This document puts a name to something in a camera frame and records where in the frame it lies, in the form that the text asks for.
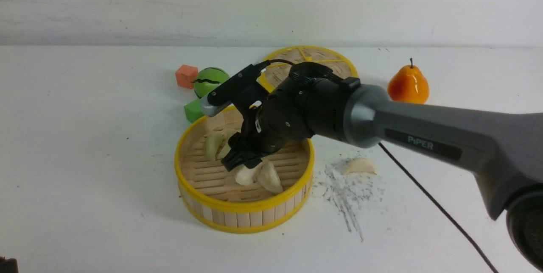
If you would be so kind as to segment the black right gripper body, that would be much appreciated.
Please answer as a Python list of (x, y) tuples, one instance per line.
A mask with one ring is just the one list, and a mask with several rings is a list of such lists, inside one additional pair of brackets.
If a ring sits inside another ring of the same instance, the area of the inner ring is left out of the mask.
[(232, 104), (243, 122), (241, 132), (229, 139), (230, 159), (262, 159), (316, 134), (316, 99), (310, 95), (244, 96)]

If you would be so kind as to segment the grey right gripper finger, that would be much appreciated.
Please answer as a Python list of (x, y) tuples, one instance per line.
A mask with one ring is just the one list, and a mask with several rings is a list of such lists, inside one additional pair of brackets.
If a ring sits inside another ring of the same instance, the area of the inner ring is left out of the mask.
[(233, 171), (235, 167), (245, 165), (247, 161), (250, 161), (250, 152), (236, 149), (230, 149), (221, 159), (221, 163), (227, 171)]
[(242, 153), (242, 163), (245, 167), (252, 169), (262, 163), (263, 159), (272, 153)]

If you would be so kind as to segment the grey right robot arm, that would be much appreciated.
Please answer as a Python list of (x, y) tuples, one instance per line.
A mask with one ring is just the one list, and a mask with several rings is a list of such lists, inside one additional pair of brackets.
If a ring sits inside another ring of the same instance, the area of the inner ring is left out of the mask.
[(210, 102), (243, 115), (223, 163), (254, 166), (290, 140), (324, 136), (360, 148), (382, 140), (470, 171), (491, 219), (507, 212), (511, 240), (542, 269), (542, 114), (507, 114), (394, 102), (382, 87), (340, 78), (302, 62), (272, 92), (250, 65), (215, 90)]

